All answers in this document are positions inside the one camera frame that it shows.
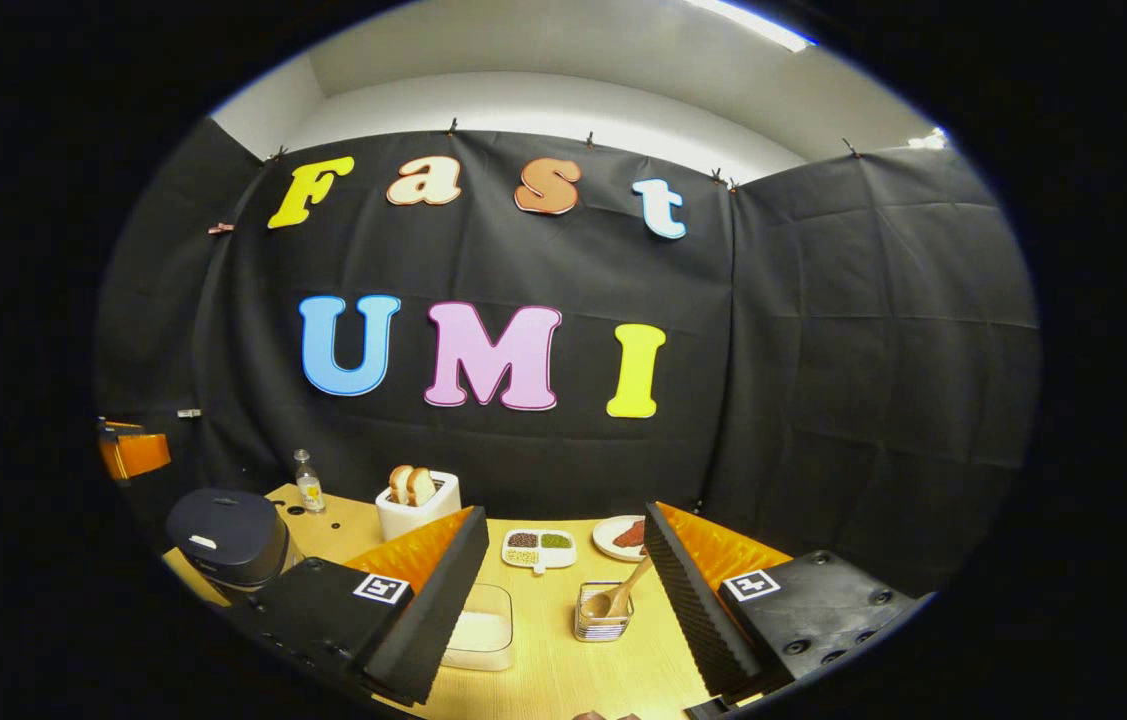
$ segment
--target orange letter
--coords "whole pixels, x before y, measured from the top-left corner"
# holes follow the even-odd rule
[[[514,188],[514,204],[527,213],[562,215],[576,208],[577,192],[573,183],[582,178],[582,169],[573,160],[539,158],[523,165],[523,184]]]
[[[445,205],[461,195],[458,187],[461,163],[455,158],[417,158],[399,168],[399,174],[403,177],[385,190],[387,199],[394,205],[416,205],[420,201],[426,205]]]
[[[283,205],[279,205],[278,213],[270,217],[270,229],[307,222],[307,217],[310,217],[310,210],[307,210],[307,197],[311,205],[320,204],[323,197],[327,197],[327,192],[331,189],[329,174],[344,176],[353,169],[353,158],[336,158],[335,160],[326,160],[323,163],[301,165],[298,169],[292,170],[292,186],[289,187],[289,195],[284,197]]]

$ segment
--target bread slice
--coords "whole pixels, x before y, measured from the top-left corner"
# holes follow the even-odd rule
[[[426,501],[438,492],[434,487],[434,478],[431,478],[428,468],[416,468],[407,477],[407,503],[412,507],[421,507]]]
[[[399,465],[390,471],[390,500],[407,505],[407,478],[412,473],[411,465]]]

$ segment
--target letter m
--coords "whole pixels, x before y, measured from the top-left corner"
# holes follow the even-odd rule
[[[520,306],[500,339],[487,337],[479,311],[467,302],[440,302],[431,306],[431,320],[440,326],[438,358],[434,386],[425,391],[429,405],[463,405],[461,368],[479,405],[488,405],[509,373],[509,388],[500,402],[514,410],[549,410],[558,405],[550,392],[550,341],[564,314],[552,306]]]

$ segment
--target rice cooker lid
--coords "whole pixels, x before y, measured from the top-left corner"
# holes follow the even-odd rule
[[[283,565],[289,525],[259,495],[202,488],[167,515],[167,534],[192,565],[225,583],[265,583]]]

